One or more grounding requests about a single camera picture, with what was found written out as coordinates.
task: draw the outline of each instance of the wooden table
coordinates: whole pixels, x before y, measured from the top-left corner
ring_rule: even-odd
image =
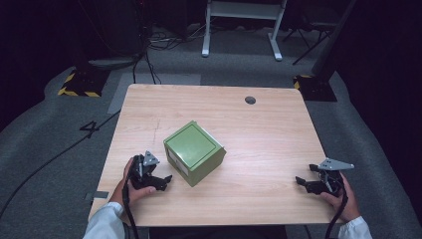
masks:
[[[248,105],[245,97],[254,97]],[[220,166],[190,187],[167,162],[163,140],[191,120],[227,150]],[[317,180],[309,164],[325,158],[294,89],[131,85],[98,191],[112,194],[127,161],[150,150],[154,176],[173,175],[166,191],[131,208],[138,226],[327,223],[333,210],[295,176]],[[96,198],[90,217],[107,203]]]

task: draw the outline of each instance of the gray carpet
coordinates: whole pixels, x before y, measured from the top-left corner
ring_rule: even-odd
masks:
[[[296,66],[292,62],[306,46],[294,34],[282,43],[284,59],[276,62],[267,39],[268,29],[256,32],[223,31],[211,36],[210,56],[201,57],[202,39],[170,51],[149,50],[155,73],[162,77],[194,76],[191,85],[292,88],[292,77],[310,74],[320,48]],[[306,33],[307,38],[316,35]],[[131,68],[113,71],[101,98],[58,96],[71,69],[46,86],[46,99],[29,109],[0,133],[0,206],[36,168],[81,139],[79,128],[94,120],[101,123],[121,105],[121,89],[131,81]],[[140,62],[138,79],[148,67]],[[330,83],[337,103],[306,102],[327,156],[355,164],[346,172],[363,217],[374,238],[422,238],[409,199],[392,171],[376,138],[350,104],[339,75]],[[0,219],[1,238],[82,238],[90,202],[106,160],[118,116],[73,149],[35,174]],[[313,238],[323,238],[326,225],[310,225]],[[287,226],[289,238],[307,238],[301,225]]]

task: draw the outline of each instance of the dark background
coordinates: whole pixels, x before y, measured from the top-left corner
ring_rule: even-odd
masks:
[[[101,29],[94,2],[82,2]],[[203,14],[202,7],[192,13],[189,2],[181,2],[186,14]],[[418,9],[417,1],[357,0],[326,63],[344,80],[352,103],[377,137],[422,221]],[[74,65],[58,34],[58,22],[52,19],[57,16],[66,16],[61,18],[64,25],[75,24],[88,59],[109,56],[78,1],[2,1],[0,130],[42,101],[46,84]]]

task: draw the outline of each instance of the black cable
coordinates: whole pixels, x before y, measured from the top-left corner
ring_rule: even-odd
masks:
[[[152,81],[154,82],[154,84],[155,84],[155,85],[157,85],[157,82],[155,81],[154,72],[153,72],[153,70],[152,70],[152,66],[151,66],[151,64],[150,64],[150,62],[149,62],[148,51],[146,51],[146,52],[145,52],[145,59],[146,59],[146,62],[148,63],[148,68],[149,68],[149,71],[151,72]]]
[[[149,60],[148,60],[148,65],[149,65],[150,69],[152,70],[152,73],[153,73],[153,74],[155,75],[155,77],[158,79],[159,84],[160,84],[160,85],[162,85],[161,79],[159,79],[158,75],[157,75],[157,74],[155,73],[155,71],[154,71],[154,65],[152,65],[152,64],[149,62]]]
[[[154,44],[151,43],[148,46],[148,48],[150,48],[152,50],[156,50],[156,51],[172,50],[172,49],[176,48],[177,46],[179,46],[180,44],[190,43],[190,42],[193,42],[194,40],[196,40],[197,38],[203,37],[203,36],[194,37],[194,35],[196,33],[198,33],[201,29],[204,29],[204,27],[205,27],[205,25],[200,26],[198,29],[189,33],[187,39],[190,39],[190,40],[183,40],[183,39],[175,38],[175,37],[169,38],[169,37],[166,36],[166,34],[164,32],[155,32],[155,33],[153,33],[153,35],[158,34],[158,36],[153,37],[153,35],[152,35],[152,37],[150,38],[150,41],[155,42],[155,43],[166,42],[166,45],[165,46],[157,46],[157,45],[154,45]]]
[[[111,51],[116,53],[119,56],[123,56],[123,57],[131,57],[129,55],[123,54],[119,51],[116,51],[115,49],[113,49],[107,42],[106,40],[103,38],[103,36],[100,34],[100,32],[97,30],[96,25],[94,24],[93,19],[91,19],[90,14],[88,14],[87,9],[85,8],[85,6],[82,4],[81,0],[78,0],[79,5],[81,6],[82,10],[84,11],[85,15],[87,16],[88,20],[90,21],[90,24],[92,25],[94,31],[96,32],[97,36],[100,38],[100,40],[105,44],[105,46]]]
[[[133,64],[133,68],[132,68],[132,76],[133,76],[133,83],[136,84],[136,75],[134,73],[137,63],[140,61],[140,58]]]
[[[329,237],[329,234],[331,234],[332,227],[334,226],[335,222],[338,220],[338,218],[340,217],[341,213],[343,212],[344,207],[347,204],[347,200],[348,200],[347,191],[345,190],[344,185],[342,183],[340,183],[339,181],[335,180],[335,179],[333,179],[333,180],[334,180],[335,183],[337,183],[341,187],[341,189],[343,191],[343,194],[342,194],[341,205],[338,208],[337,212],[335,213],[334,217],[329,222],[328,228],[326,228],[325,239],[329,239],[330,238]]]
[[[311,236],[310,228],[308,228],[307,225],[304,225],[304,227],[305,227],[305,230],[307,231],[308,239],[313,239],[313,237]]]
[[[123,229],[124,229],[124,239],[130,239],[130,229],[129,226],[127,226],[126,223],[123,223]]]
[[[48,160],[47,162],[45,162],[43,165],[41,165],[40,167],[37,168],[37,170],[35,170],[33,173],[31,173],[31,175],[29,175],[27,178],[25,178],[25,180],[13,191],[13,193],[9,196],[9,198],[7,199],[6,203],[4,204],[3,208],[1,209],[0,212],[0,220],[4,214],[4,212],[6,211],[7,207],[9,206],[10,202],[12,201],[12,199],[15,197],[15,195],[18,193],[18,191],[25,185],[25,183],[27,183],[35,174],[37,174],[41,169],[43,169],[44,167],[46,167],[48,164],[50,164],[52,161],[56,160],[57,158],[59,158],[61,155],[65,154],[66,152],[68,152],[69,150],[71,150],[72,148],[74,148],[76,145],[78,145],[79,143],[81,143],[82,141],[84,141],[85,139],[91,137],[91,135],[93,134],[93,132],[97,131],[100,129],[100,127],[102,127],[104,124],[106,124],[108,121],[110,121],[112,118],[114,118],[116,115],[118,115],[120,113],[120,111],[114,113],[111,117],[109,117],[108,119],[106,119],[103,123],[101,123],[98,127],[91,129],[91,131],[85,135],[84,137],[82,137],[81,139],[79,139],[78,141],[76,141],[74,144],[72,144],[71,146],[67,147],[65,150],[61,151],[59,154],[55,155],[54,157],[52,157],[50,160]]]

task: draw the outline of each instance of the green box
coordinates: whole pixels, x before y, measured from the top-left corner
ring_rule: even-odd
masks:
[[[207,131],[191,121],[164,140],[167,160],[195,186],[223,161],[224,147]]]

